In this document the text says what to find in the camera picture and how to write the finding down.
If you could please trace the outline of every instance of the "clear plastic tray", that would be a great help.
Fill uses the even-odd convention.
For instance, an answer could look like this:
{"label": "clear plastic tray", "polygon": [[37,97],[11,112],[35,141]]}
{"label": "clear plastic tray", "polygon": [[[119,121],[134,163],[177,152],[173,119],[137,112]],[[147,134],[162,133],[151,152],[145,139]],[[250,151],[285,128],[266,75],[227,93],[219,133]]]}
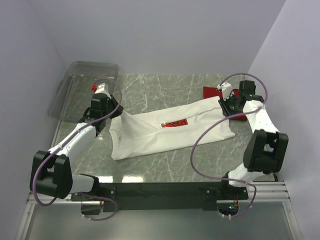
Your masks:
{"label": "clear plastic tray", "polygon": [[[109,78],[116,82],[118,72],[119,66],[116,64],[73,62],[55,94],[48,115],[62,121],[78,122],[91,104],[93,83],[99,78]],[[107,80],[105,83],[112,94],[115,86]]]}

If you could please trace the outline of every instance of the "red label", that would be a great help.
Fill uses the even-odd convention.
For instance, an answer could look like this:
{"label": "red label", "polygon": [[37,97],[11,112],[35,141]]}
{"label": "red label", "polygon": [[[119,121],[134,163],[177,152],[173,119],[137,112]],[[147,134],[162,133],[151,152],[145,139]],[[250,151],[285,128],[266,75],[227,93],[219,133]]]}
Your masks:
{"label": "red label", "polygon": [[163,128],[173,128],[173,127],[180,127],[184,125],[188,125],[187,119],[182,119],[179,121],[173,121],[173,122],[167,122],[167,123],[161,124]]}

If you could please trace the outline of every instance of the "white t-shirt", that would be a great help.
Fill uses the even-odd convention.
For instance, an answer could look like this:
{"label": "white t-shirt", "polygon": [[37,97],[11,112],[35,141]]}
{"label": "white t-shirt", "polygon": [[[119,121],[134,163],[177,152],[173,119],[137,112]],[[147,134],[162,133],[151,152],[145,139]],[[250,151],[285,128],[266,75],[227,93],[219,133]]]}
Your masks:
{"label": "white t-shirt", "polygon": [[[111,157],[121,160],[190,147],[215,122],[224,118],[219,97],[191,104],[131,115],[125,111],[112,119]],[[225,120],[209,131],[199,144],[234,137]]]}

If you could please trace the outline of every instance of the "white wall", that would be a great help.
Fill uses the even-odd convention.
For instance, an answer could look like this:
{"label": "white wall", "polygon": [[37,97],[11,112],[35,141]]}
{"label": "white wall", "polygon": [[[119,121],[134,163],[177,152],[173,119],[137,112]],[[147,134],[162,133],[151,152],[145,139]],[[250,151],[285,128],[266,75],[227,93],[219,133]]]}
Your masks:
{"label": "white wall", "polygon": [[285,0],[29,0],[66,67],[122,73],[248,71]]}
{"label": "white wall", "polygon": [[27,1],[1,0],[0,23],[0,238],[12,240],[33,155],[53,137],[47,110],[66,68]]}
{"label": "white wall", "polygon": [[269,89],[267,110],[289,136],[280,172],[306,240],[320,239],[320,1],[288,0],[249,72]]}

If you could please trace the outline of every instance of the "marble surface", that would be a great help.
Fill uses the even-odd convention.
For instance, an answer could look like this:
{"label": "marble surface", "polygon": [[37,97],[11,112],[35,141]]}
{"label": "marble surface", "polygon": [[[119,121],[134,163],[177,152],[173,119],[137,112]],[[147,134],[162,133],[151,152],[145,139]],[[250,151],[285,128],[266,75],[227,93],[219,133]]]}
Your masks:
{"label": "marble surface", "polygon": [[[215,74],[120,74],[117,83],[122,89],[121,105],[130,114],[140,114],[199,101],[203,99],[203,86],[216,87],[224,77],[225,75]],[[90,99],[77,101],[72,94],[88,94],[92,78],[89,77],[91,80],[87,81],[82,79],[79,83],[77,81],[81,81],[81,77],[73,78],[74,86],[70,91],[66,109],[83,112],[82,108],[74,106],[81,104],[87,107]],[[237,88],[241,79],[242,76],[234,77],[229,82]],[[119,99],[117,91],[113,95]],[[191,147],[114,161],[111,158],[110,122],[107,121],[106,128],[73,161],[73,174],[95,175],[100,177],[101,182],[117,183],[210,181],[191,168]],[[61,121],[55,144],[66,137],[75,125],[76,123]],[[221,177],[242,163],[243,153],[252,135],[250,125],[248,122],[231,120],[230,129],[235,133],[235,137],[196,148],[194,161],[200,171]],[[275,179],[273,175],[268,175],[257,180]]]}

